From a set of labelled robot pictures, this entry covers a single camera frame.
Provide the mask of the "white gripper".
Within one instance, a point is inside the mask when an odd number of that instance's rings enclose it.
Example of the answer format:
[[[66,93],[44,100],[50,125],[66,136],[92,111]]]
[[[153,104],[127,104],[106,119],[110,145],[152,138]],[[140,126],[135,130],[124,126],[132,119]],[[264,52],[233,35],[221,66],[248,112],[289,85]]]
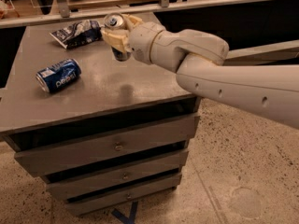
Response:
[[[131,51],[137,61],[151,64],[151,47],[156,36],[163,32],[165,27],[152,21],[144,23],[141,18],[130,14],[123,14],[122,17],[122,29],[101,29],[104,41],[122,53]]]

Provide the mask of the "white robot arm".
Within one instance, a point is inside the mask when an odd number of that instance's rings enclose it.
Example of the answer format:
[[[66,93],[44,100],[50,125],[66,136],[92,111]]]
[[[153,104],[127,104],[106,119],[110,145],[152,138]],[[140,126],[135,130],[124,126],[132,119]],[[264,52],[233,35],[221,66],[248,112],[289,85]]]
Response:
[[[299,128],[296,65],[225,66],[229,45],[220,37],[190,29],[171,33],[127,14],[106,15],[101,34],[113,49],[174,73],[185,91]]]

